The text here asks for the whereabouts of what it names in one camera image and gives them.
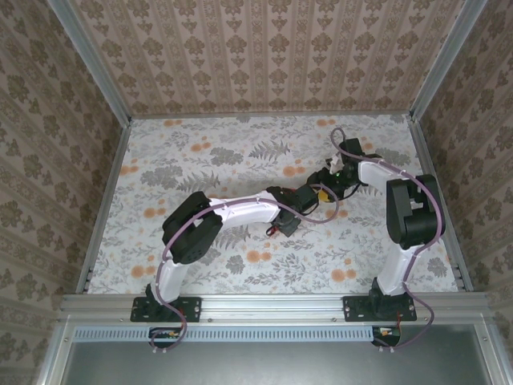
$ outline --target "robotic arm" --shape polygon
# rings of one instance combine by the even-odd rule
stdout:
[[[365,155],[358,139],[344,140],[340,147],[355,155],[368,158],[379,157],[376,154]],[[394,242],[381,273],[374,279],[370,291],[372,311],[380,317],[385,313],[396,316],[397,312],[390,303],[394,298],[406,295],[402,280],[411,258],[422,245],[435,235],[437,218],[426,194],[420,191],[411,180],[405,180],[380,164],[355,160],[348,156],[336,155],[326,161],[329,168],[323,168],[312,174],[307,184],[297,190],[269,187],[254,196],[236,199],[208,199],[202,192],[194,192],[163,225],[164,244],[167,244],[184,224],[195,214],[215,205],[244,199],[246,203],[226,205],[206,213],[200,220],[188,226],[170,248],[169,259],[165,262],[159,281],[161,298],[172,302],[180,295],[180,287],[187,274],[188,267],[201,259],[222,229],[250,223],[270,223],[272,229],[281,231],[289,237],[297,229],[301,220],[291,212],[281,209],[270,201],[280,202],[299,213],[306,213],[318,205],[317,192],[310,185],[324,184],[339,200],[347,198],[345,192],[358,185],[371,185],[386,195],[386,223],[390,238]],[[417,176],[439,202],[438,186],[431,175]],[[156,298],[156,284],[151,285]]]
[[[172,302],[179,297],[180,287],[189,266],[208,252],[222,229],[250,223],[270,223],[271,229],[279,230],[286,237],[290,237],[301,220],[291,212],[269,202],[279,202],[299,213],[306,213],[319,203],[317,192],[307,184],[296,190],[269,187],[256,195],[234,199],[208,199],[203,192],[194,192],[164,222],[164,244],[166,245],[187,221],[203,209],[240,200],[247,203],[225,205],[221,209],[212,210],[202,216],[201,221],[195,221],[188,226],[176,239],[170,249],[171,258],[166,261],[159,282],[160,295],[165,302]],[[157,298],[156,282],[151,285],[151,291]]]

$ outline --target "patterned wall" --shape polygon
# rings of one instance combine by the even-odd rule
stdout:
[[[136,116],[406,110],[462,0],[73,0]]]
[[[512,1],[488,2],[421,124],[475,289],[513,353]]]
[[[119,134],[45,0],[0,1],[0,383],[29,383],[44,358]]]

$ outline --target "orange flower pattern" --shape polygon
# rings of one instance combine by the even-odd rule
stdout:
[[[418,174],[402,115],[136,120],[118,179],[90,293],[143,292],[163,249],[161,225],[194,191],[232,198],[279,185],[296,188],[333,155],[328,135],[343,125],[368,153]],[[136,172],[131,167],[137,165]],[[386,259],[385,199],[360,188],[327,225],[303,221],[291,237],[269,224],[223,230],[191,266],[184,294],[366,292]],[[311,217],[334,214],[321,202]],[[456,290],[443,245],[420,258],[412,289]]]

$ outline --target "black mounting plate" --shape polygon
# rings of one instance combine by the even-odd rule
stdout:
[[[383,335],[382,329],[387,329],[389,333]],[[380,326],[373,326],[372,335],[374,336],[374,341],[371,343],[374,346],[395,347],[401,340],[401,328],[398,326],[385,326],[385,328],[381,328]]]
[[[171,303],[171,306],[180,311],[187,322],[200,321],[201,297],[179,297]],[[178,315],[167,307],[160,305],[148,297],[134,299],[130,321],[132,322],[180,322]]]
[[[396,311],[378,317],[373,311],[367,295],[348,295],[342,298],[344,318],[346,322],[396,322],[398,313],[401,321],[417,321],[414,300],[409,296],[397,296],[394,306]]]
[[[180,335],[182,331],[180,327],[152,327],[147,333],[147,337],[150,339],[155,336],[155,339],[168,339],[169,341],[155,341],[153,342],[153,346],[158,347],[160,349],[167,349],[173,343],[175,343],[176,339]]]

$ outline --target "metal bar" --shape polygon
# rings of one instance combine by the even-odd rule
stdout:
[[[37,385],[46,385],[49,383],[51,372],[54,369],[55,360],[57,359],[57,351],[63,340],[63,332],[64,326],[56,326],[54,328],[54,333],[51,336],[48,349],[46,350],[45,359],[41,365]]]
[[[111,106],[111,110],[114,112],[119,124],[121,124],[122,128],[127,127],[129,124],[128,117],[130,116],[129,109],[125,105],[121,94],[118,92],[117,86],[105,70],[105,66],[99,58],[98,53],[87,37],[87,33],[83,29],[79,17],[73,11],[72,2],[69,0],[49,0],[48,2],[80,54],[80,57],[82,57],[83,62],[86,64],[96,84],[98,84],[105,100],[109,103],[109,106]]]
[[[412,120],[409,122],[409,125],[411,137],[413,138],[415,149],[417,150],[418,161],[420,162],[422,171],[432,174],[437,178],[433,161],[431,160],[430,152],[427,148],[426,139],[422,134],[420,122],[418,119],[412,118]],[[474,290],[474,286],[472,285],[471,276],[468,273],[462,250],[459,247],[458,238],[456,237],[456,232],[454,231],[454,225],[450,219],[449,210],[447,209],[446,201],[443,197],[440,186],[438,186],[438,190],[440,192],[440,199],[442,201],[443,216],[446,220],[446,232],[443,234],[442,239],[446,245],[446,250],[450,258],[453,258],[453,261],[458,264],[459,271],[462,276],[461,278],[463,280],[463,284],[465,285],[465,290],[472,291]]]
[[[67,323],[64,326],[57,327],[60,327],[59,343],[57,346],[53,346],[52,351],[49,349],[46,352],[45,359],[48,358],[48,355],[51,355],[52,362],[44,379],[39,378],[40,381],[44,381],[38,382],[38,385],[60,385],[63,381],[64,370],[70,356],[71,344],[75,334],[75,325]]]
[[[109,217],[109,210],[111,208],[112,198],[114,196],[115,186],[118,182],[119,171],[123,164],[123,158],[128,146],[128,139],[130,138],[130,126],[123,129],[121,137],[119,138],[118,149],[115,152],[114,161],[112,162],[111,173],[107,179],[105,185],[105,191],[103,192],[102,204],[99,206],[98,216],[96,217],[95,227],[91,239],[89,240],[89,247],[87,248],[86,257],[80,272],[79,282],[77,283],[76,293],[83,293],[87,276],[92,272],[92,268],[95,265],[96,258],[98,257],[98,250],[102,243],[103,231],[105,230],[105,224]]]
[[[354,116],[354,115],[409,115],[407,110],[376,111],[271,111],[271,112],[217,112],[212,114],[160,114],[133,115],[132,119],[183,119],[183,118],[257,118],[262,116]]]
[[[351,326],[377,325],[376,322],[345,322],[341,298],[348,294],[307,295],[204,295],[202,324],[215,326],[302,325],[321,326],[341,323]],[[483,293],[420,294],[434,308],[435,323],[475,324],[483,317],[491,319],[491,311]],[[135,295],[67,295],[64,298],[59,322],[76,325],[153,325],[168,323],[130,322]],[[426,322],[429,312],[418,303],[419,325]],[[389,325],[393,322],[380,322]]]
[[[481,14],[487,0],[472,0],[465,2],[459,12],[454,25],[452,26],[447,39],[438,53],[426,81],[417,94],[411,106],[412,115],[418,120],[422,117],[433,99],[435,92],[442,84],[443,78],[449,71],[450,66],[456,59],[462,45],[465,43],[468,34],[471,32],[478,16]]]
[[[495,384],[513,383],[511,381],[511,364],[507,359],[503,341],[499,336],[496,325],[480,323],[475,325],[475,333],[479,347],[490,375]]]

